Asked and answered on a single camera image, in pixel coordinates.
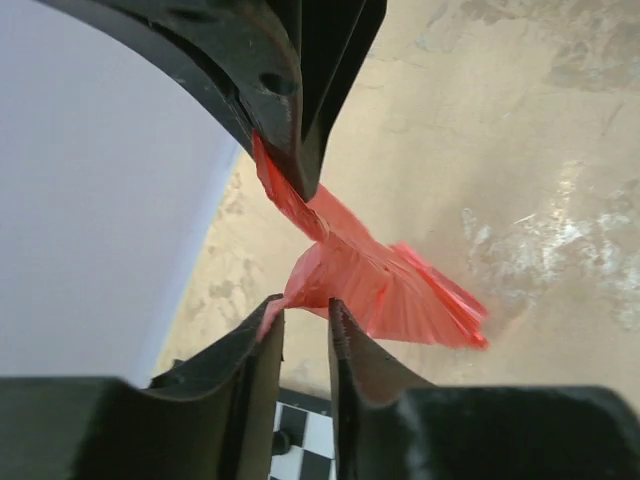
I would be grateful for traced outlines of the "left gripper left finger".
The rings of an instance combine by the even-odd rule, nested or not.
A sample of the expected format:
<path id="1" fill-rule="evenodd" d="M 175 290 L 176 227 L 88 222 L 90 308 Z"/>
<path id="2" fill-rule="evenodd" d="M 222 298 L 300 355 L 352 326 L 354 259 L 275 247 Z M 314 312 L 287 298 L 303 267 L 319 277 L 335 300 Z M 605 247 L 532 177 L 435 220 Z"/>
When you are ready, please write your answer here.
<path id="1" fill-rule="evenodd" d="M 265 479 L 284 320 L 263 310 L 140 389 L 109 377 L 1 382 L 5 479 Z"/>

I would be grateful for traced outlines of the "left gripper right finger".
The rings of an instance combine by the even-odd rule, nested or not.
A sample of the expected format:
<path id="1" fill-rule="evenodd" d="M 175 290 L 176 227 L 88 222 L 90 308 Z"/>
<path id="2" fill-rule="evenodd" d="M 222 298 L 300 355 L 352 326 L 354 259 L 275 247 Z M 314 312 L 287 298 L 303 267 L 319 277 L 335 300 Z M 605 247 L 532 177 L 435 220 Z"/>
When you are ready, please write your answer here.
<path id="1" fill-rule="evenodd" d="M 635 479 L 639 420 L 595 386 L 437 386 L 329 304 L 340 479 Z"/>

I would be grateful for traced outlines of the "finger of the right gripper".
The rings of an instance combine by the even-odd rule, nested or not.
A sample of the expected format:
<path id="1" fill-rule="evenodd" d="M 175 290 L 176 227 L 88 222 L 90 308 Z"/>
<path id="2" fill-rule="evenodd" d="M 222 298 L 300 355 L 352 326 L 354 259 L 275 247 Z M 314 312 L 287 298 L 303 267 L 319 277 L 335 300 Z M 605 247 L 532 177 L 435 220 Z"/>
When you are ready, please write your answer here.
<path id="1" fill-rule="evenodd" d="M 302 173 L 298 191 L 305 200 L 316 193 L 329 135 L 386 10 L 385 0 L 302 3 Z"/>
<path id="2" fill-rule="evenodd" d="M 52 1 L 168 75 L 245 149 L 258 132 L 282 174 L 310 192 L 302 160 L 300 57 L 264 1 Z"/>

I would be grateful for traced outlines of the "red plastic trash bag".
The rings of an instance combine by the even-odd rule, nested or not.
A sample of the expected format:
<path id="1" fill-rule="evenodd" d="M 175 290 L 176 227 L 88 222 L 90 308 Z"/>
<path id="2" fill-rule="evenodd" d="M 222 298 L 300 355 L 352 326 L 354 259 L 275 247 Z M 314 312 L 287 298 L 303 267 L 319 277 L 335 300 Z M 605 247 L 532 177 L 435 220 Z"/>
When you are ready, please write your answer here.
<path id="1" fill-rule="evenodd" d="M 296 261 L 281 298 L 266 307 L 259 339 L 284 309 L 329 316 L 342 301 L 374 339 L 485 349 L 486 308 L 407 244 L 384 245 L 329 190 L 304 201 L 278 170 L 258 134 L 257 176 L 268 198 L 312 242 Z"/>

